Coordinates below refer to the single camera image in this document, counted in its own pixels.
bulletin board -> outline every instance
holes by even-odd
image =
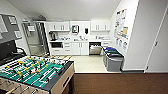
[[[16,17],[0,14],[0,43],[21,38]]]
[[[116,45],[122,47],[124,50],[127,48],[127,42],[125,40],[128,39],[128,27],[124,26],[126,19],[127,9],[123,9],[117,12],[115,29],[114,29],[114,37],[116,39]]]

gray floor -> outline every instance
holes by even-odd
[[[100,55],[72,56],[71,60],[75,61],[75,73],[116,73],[106,70],[103,57]]]

upper cabinet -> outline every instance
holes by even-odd
[[[91,21],[91,31],[110,31],[110,21]]]
[[[50,31],[70,31],[69,22],[50,22]]]

refrigerator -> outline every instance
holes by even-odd
[[[44,55],[49,53],[44,23],[23,22],[22,26],[30,55]]]

gray bin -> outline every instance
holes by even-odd
[[[124,57],[107,57],[107,71],[119,72]]]

